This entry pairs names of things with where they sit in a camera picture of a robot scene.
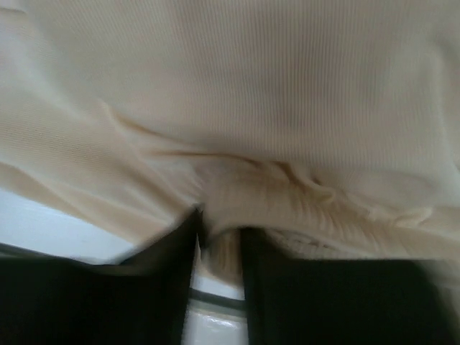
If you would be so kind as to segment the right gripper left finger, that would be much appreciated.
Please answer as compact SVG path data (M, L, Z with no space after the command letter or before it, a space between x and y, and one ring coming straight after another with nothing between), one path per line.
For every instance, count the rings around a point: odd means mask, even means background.
M1 258L3 344L180 344L201 213L116 264Z

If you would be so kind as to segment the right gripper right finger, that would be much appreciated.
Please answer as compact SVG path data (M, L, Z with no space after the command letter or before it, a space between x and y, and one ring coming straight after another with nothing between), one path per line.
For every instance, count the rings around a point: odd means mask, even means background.
M240 232L251 344L457 344L459 325L422 262L297 259Z

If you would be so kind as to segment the beige trousers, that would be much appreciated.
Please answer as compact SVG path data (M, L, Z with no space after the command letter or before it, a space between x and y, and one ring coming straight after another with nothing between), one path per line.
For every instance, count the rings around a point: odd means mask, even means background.
M459 290L457 1L3 1L1 186L119 236L203 205Z

